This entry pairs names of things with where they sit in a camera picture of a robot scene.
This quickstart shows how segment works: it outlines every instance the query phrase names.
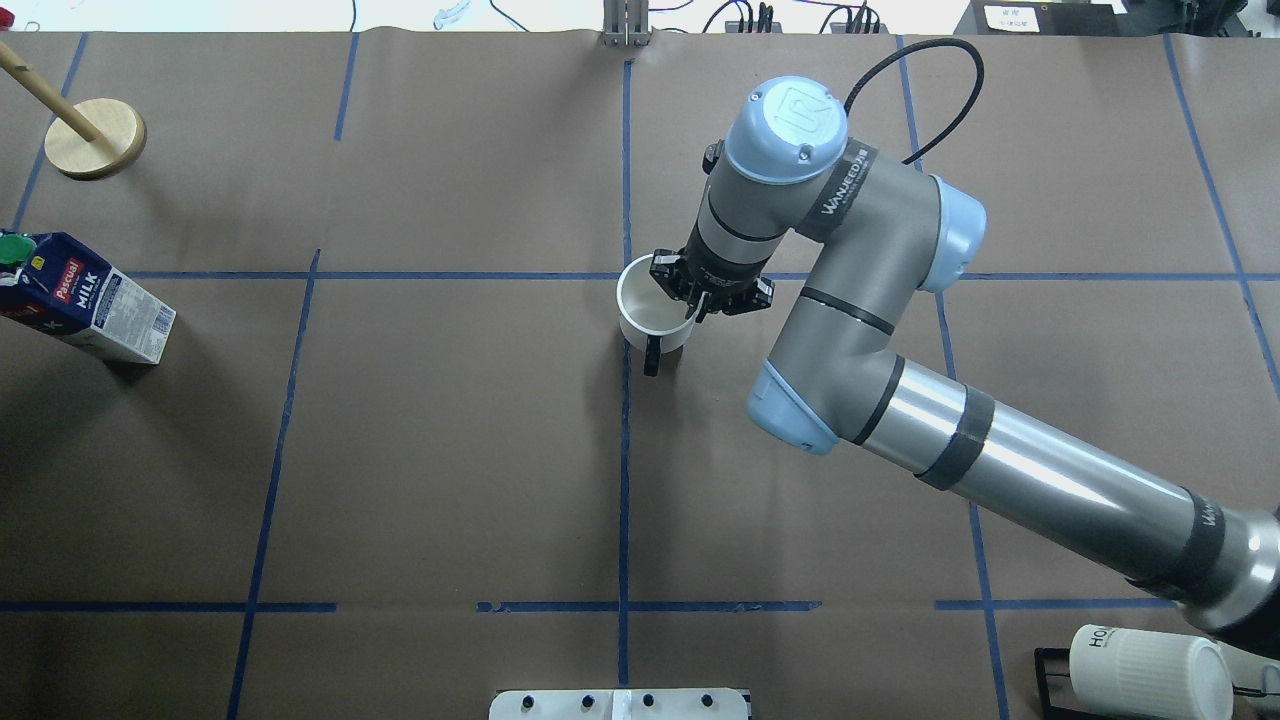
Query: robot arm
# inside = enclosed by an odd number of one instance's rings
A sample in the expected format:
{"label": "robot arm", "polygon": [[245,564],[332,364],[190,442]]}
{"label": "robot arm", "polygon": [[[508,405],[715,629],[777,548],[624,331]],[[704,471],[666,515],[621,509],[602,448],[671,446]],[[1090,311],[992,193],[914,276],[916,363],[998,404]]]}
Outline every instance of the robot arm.
{"label": "robot arm", "polygon": [[760,270],[795,228],[823,243],[751,391],[751,419],[823,455],[847,439],[1172,600],[1201,630],[1280,659],[1280,521],[1236,512],[902,359],[916,290],[977,254],[982,205],[846,140],[820,85],[758,87],[708,150],[698,223],[650,274],[690,314],[767,307]]}

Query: light blue joint cap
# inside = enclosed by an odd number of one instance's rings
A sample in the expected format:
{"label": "light blue joint cap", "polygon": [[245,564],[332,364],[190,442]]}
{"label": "light blue joint cap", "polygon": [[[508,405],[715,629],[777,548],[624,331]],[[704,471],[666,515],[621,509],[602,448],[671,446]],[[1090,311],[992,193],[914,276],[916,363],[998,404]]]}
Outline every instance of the light blue joint cap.
{"label": "light blue joint cap", "polygon": [[812,455],[826,455],[840,441],[768,360],[755,378],[746,414],[767,433]]}
{"label": "light blue joint cap", "polygon": [[835,165],[847,137],[845,106],[831,91],[783,76],[751,91],[724,137],[724,155],[755,182],[794,184]]}
{"label": "light blue joint cap", "polygon": [[982,202],[951,187],[938,176],[929,177],[938,183],[942,222],[938,223],[933,265],[920,290],[942,292],[960,279],[982,249],[982,236],[987,234],[987,210]]}

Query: black cable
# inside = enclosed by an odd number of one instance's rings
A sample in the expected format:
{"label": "black cable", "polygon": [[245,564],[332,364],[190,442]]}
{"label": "black cable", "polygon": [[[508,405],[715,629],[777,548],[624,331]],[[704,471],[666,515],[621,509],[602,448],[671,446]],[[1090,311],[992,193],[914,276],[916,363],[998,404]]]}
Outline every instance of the black cable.
{"label": "black cable", "polygon": [[1268,693],[1266,691],[1260,691],[1254,688],[1242,688],[1240,685],[1231,685],[1231,692],[1240,697],[1253,697],[1253,698],[1280,696],[1280,693]]}
{"label": "black cable", "polygon": [[870,18],[867,14],[867,9],[868,8],[865,3],[859,5],[858,14],[854,15],[852,22],[849,23],[849,26],[845,28],[845,32],[855,35],[867,35],[865,29],[869,29],[872,26]]}
{"label": "black cable", "polygon": [[919,160],[925,152],[932,150],[937,143],[942,142],[948,135],[951,135],[951,131],[956,129],[956,127],[960,126],[961,122],[964,122],[965,115],[968,115],[969,110],[973,109],[973,104],[978,101],[978,94],[982,92],[982,81],[983,77],[986,76],[986,68],[982,64],[982,54],[978,53],[978,49],[974,47],[972,44],[960,40],[959,37],[934,37],[931,40],[922,40],[920,42],[913,42],[911,45],[908,45],[906,47],[884,58],[879,63],[876,63],[874,68],[867,70],[867,74],[864,74],[861,79],[854,83],[854,88],[849,91],[849,97],[845,99],[845,113],[849,113],[849,109],[854,106],[854,100],[858,99],[858,94],[863,91],[863,87],[865,87],[867,83],[872,81],[873,77],[879,74],[884,68],[892,65],[893,63],[901,60],[902,58],[906,58],[911,53],[919,53],[920,50],[928,50],[929,47],[959,47],[965,53],[968,53],[969,56],[973,59],[973,68],[974,68],[973,91],[969,92],[969,99],[965,100],[964,108],[960,108],[960,111],[956,113],[956,117],[954,120],[951,120],[951,124],[948,124],[942,132],[940,132],[937,137],[928,141],[927,143],[924,143],[923,147],[913,152],[910,158],[902,160],[904,165],[910,165],[911,163]]}
{"label": "black cable", "polygon": [[494,10],[497,10],[499,15],[507,18],[507,20],[511,22],[511,24],[518,27],[520,29],[522,29],[525,32],[529,32],[529,28],[525,27],[525,26],[522,26],[522,24],[520,24],[520,20],[517,20],[516,18],[508,15],[507,13],[503,13],[502,8],[499,8],[498,4],[494,3],[494,0],[489,0],[489,6],[493,8]]}
{"label": "black cable", "polygon": [[[751,27],[751,24],[755,23],[755,10],[751,9],[751,4],[748,0],[728,0],[727,3],[724,3],[723,5],[721,5],[719,8],[716,8],[716,12],[712,13],[712,17],[707,18],[707,24],[703,26],[703,32],[707,32],[708,29],[710,29],[712,23],[716,22],[716,15],[723,13],[724,8],[728,8],[730,5],[735,5],[737,8],[737,31],[739,32],[745,32],[745,28]],[[746,15],[745,17],[742,15],[742,6],[744,5],[746,6]]]}

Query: milk carton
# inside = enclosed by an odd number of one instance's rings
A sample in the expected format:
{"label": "milk carton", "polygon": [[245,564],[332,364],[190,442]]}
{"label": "milk carton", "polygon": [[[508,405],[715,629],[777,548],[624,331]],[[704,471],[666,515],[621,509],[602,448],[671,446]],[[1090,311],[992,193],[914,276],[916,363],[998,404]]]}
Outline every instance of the milk carton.
{"label": "milk carton", "polygon": [[0,315],[101,360],[155,365],[175,313],[67,233],[0,231]]}

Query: wooden dowel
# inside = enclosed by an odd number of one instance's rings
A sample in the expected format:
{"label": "wooden dowel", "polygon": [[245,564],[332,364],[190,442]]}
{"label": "wooden dowel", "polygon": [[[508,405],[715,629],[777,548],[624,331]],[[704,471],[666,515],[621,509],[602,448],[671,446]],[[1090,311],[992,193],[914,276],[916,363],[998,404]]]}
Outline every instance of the wooden dowel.
{"label": "wooden dowel", "polygon": [[79,113],[79,110],[77,110],[70,102],[67,101],[65,97],[50,87],[49,83],[45,82],[45,78],[36,74],[36,70],[27,63],[23,63],[22,58],[19,58],[18,54],[10,50],[4,42],[0,42],[0,67],[3,67],[6,73],[13,76],[13,79],[26,87],[28,92],[35,95],[36,100],[44,102],[46,108],[52,110],[55,115],[70,126],[70,128],[76,131],[76,135],[84,138],[84,142],[93,142],[102,136],[102,133],[93,127],[93,123],[88,122],[84,115]]}

